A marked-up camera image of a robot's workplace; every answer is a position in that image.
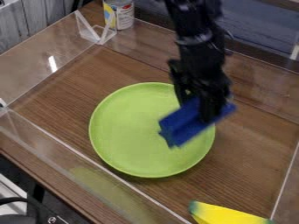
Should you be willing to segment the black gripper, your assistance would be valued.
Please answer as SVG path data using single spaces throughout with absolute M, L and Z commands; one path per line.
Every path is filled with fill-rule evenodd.
M 230 80 L 222 71 L 226 56 L 224 38 L 208 41 L 177 38 L 174 44 L 180 58 L 166 61 L 174 95 L 180 105 L 192 97 L 200 98 L 200 119 L 209 123 L 230 95 Z

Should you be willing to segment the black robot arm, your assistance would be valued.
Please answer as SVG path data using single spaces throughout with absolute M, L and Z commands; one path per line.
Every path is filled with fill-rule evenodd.
M 178 59 L 169 59 L 169 76 L 180 105 L 200 101 L 198 118 L 209 123 L 229 100 L 229 77 L 224 74 L 225 34 L 217 25 L 220 0 L 162 0 L 174 29 Z

